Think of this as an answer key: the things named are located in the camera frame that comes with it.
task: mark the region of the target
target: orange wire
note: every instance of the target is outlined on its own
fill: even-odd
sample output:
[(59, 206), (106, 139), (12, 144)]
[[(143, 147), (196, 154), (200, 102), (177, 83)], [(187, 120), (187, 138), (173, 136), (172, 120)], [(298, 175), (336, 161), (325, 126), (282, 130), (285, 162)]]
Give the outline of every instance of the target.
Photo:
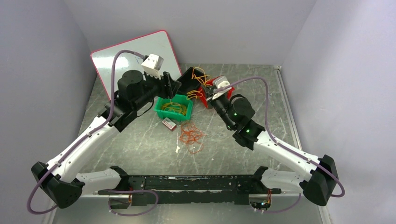
[[(194, 73), (194, 70), (195, 70), (195, 69), (200, 69), (204, 75), (203, 75), (203, 76), (197, 77), (197, 76), (195, 75), (195, 73)], [(199, 83), (201, 83), (202, 85), (206, 86), (206, 82), (208, 81), (207, 78), (210, 79), (210, 76), (207, 75), (207, 74), (205, 73), (205, 71), (204, 71), (202, 68), (200, 68), (200, 67), (194, 67), (194, 68), (192, 69), (192, 76), (191, 76), (191, 79), (196, 79), (196, 80), (198, 80)]]
[(128, 202), (131, 203), (132, 202), (132, 194), (128, 195)]
[(200, 91), (192, 90), (187, 93), (187, 99), (203, 97), (204, 94), (202, 92), (202, 89)]
[(175, 113), (181, 113), (182, 115), (186, 115), (187, 107), (183, 104), (176, 103), (176, 102), (168, 102), (161, 106), (162, 111), (170, 111)]
[[(203, 136), (206, 136), (206, 134), (203, 134), (202, 131), (199, 130), (192, 122), (183, 123), (181, 125), (181, 130), (182, 134), (180, 135), (180, 141), (185, 143), (185, 145), (187, 146), (187, 151), (190, 154), (195, 154), (202, 151), (202, 149), (204, 148), (204, 144), (198, 142), (198, 140), (201, 139)], [(199, 150), (195, 152), (189, 149), (189, 145), (192, 145), (194, 143), (200, 144)]]
[(271, 199), (272, 199), (272, 191), (271, 191), (271, 189), (268, 189), (268, 194), (267, 194), (268, 203), (271, 203)]

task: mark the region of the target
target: gray metal floor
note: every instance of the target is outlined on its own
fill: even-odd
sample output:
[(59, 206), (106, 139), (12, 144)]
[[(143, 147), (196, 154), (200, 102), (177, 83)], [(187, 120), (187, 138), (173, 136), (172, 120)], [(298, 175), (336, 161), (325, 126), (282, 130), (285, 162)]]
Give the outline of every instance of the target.
[[(181, 64), (182, 72), (190, 66), (199, 66), (212, 77), (224, 75), (231, 83), (244, 77), (265, 77), (270, 92), (270, 129), (278, 138), (294, 144), (273, 66)], [(238, 85), (234, 93), (241, 93), (251, 102), (256, 111), (254, 120), (264, 124), (264, 84), (260, 80), (247, 81)], [(88, 127), (107, 101), (104, 88), (97, 79), (81, 131)], [(153, 110), (136, 119), (111, 142), (105, 143), (81, 172), (100, 171), (113, 165), (118, 165), (131, 175), (252, 174), (259, 166), (287, 170), (266, 155), (240, 147), (232, 138), (233, 133), (226, 129), (216, 112), (206, 109), (198, 100), (194, 100), (191, 121), (207, 135), (202, 139), (204, 149), (201, 152), (191, 155), (186, 146), (179, 142), (180, 150), (176, 153), (180, 128), (170, 131), (161, 121)]]
[[(244, 77), (262, 76), (269, 82), (270, 109), (269, 125), (278, 138), (295, 145), (294, 130), (291, 129), (289, 111), (286, 110), (282, 89), (277, 73), (272, 66), (236, 64), (181, 64), (182, 72), (190, 66), (199, 66), (212, 77), (227, 76), (232, 83)], [(247, 81), (236, 87), (235, 93), (247, 97), (256, 111), (254, 120), (264, 124), (264, 85), (259, 80)], [(97, 112), (108, 101), (99, 79), (92, 90), (84, 121), (83, 131), (91, 123)], [(136, 119), (111, 142), (103, 145), (81, 172), (92, 172), (118, 165), (131, 175), (213, 175), (252, 174), (259, 166), (279, 170), (289, 170), (274, 159), (240, 147), (232, 138), (214, 110), (206, 109), (199, 101), (194, 101), (191, 120), (207, 136), (203, 139), (205, 148), (191, 155), (179, 142), (180, 128), (171, 132), (161, 124), (154, 111), (149, 111)], [(296, 196), (274, 196), (271, 209), (286, 208), (294, 203)], [(137, 213), (149, 206), (132, 207), (121, 211)], [(232, 203), (210, 204), (163, 204), (140, 217), (117, 217), (108, 212), (106, 198), (84, 197), (73, 206), (57, 210), (56, 224), (71, 223), (158, 223), (158, 224), (202, 224), (202, 223), (243, 223), (247, 220), (257, 223), (322, 223), (318, 206), (304, 197), (297, 207), (282, 214), (254, 213), (250, 206)]]

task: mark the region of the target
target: white wall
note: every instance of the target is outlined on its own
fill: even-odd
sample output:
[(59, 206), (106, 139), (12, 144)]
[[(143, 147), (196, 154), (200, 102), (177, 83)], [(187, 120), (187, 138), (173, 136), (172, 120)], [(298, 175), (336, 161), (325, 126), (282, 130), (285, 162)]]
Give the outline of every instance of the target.
[(65, 0), (91, 50), (159, 29), (179, 62), (280, 65), (316, 0)]
[[(96, 77), (81, 30), (61, 0), (0, 0), (0, 223), (35, 224), (30, 168), (77, 136)], [(48, 197), (39, 190), (33, 208)]]
[(396, 223), (396, 1), (318, 0), (282, 75), (303, 148), (346, 187), (334, 223)]

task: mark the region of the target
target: red object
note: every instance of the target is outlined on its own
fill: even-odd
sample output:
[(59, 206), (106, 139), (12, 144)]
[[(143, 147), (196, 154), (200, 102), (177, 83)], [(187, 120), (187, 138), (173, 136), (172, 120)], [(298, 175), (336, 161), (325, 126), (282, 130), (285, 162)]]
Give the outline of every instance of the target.
[[(206, 84), (208, 84), (208, 85), (213, 85), (213, 81), (214, 81), (216, 78), (213, 78), (213, 79), (207, 81)], [(227, 92), (227, 99), (229, 99), (229, 98), (231, 97), (231, 94), (232, 94), (232, 92), (233, 92), (234, 90), (235, 90), (235, 88), (234, 88), (234, 87), (231, 87), (231, 89)], [(202, 96), (199, 97), (199, 99), (201, 99), (202, 103), (205, 105), (206, 108), (209, 108), (208, 102), (206, 101), (205, 91), (202, 89), (202, 87), (199, 87), (197, 91), (199, 91), (200, 93), (202, 93)]]

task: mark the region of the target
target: green plastic bin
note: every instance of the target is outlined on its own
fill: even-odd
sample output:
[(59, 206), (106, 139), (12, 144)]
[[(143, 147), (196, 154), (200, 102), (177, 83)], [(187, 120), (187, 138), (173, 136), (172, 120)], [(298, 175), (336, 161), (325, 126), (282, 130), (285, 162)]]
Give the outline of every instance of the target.
[(175, 113), (175, 112), (171, 112), (171, 111), (161, 110), (161, 106), (164, 105), (165, 103), (169, 103), (170, 101), (171, 101), (170, 99), (163, 99), (161, 97), (158, 97), (154, 111), (157, 112), (157, 115), (159, 116), (159, 118), (161, 118), (161, 119), (170, 118), (170, 119), (175, 119), (179, 122), (185, 121), (185, 120), (190, 120), (192, 105), (193, 105), (192, 100), (187, 99), (187, 97), (185, 95), (175, 95), (174, 98), (172, 99), (172, 102), (180, 103), (180, 104), (183, 104), (184, 106), (186, 106), (186, 108), (187, 108), (186, 115), (182, 115), (181, 113)]

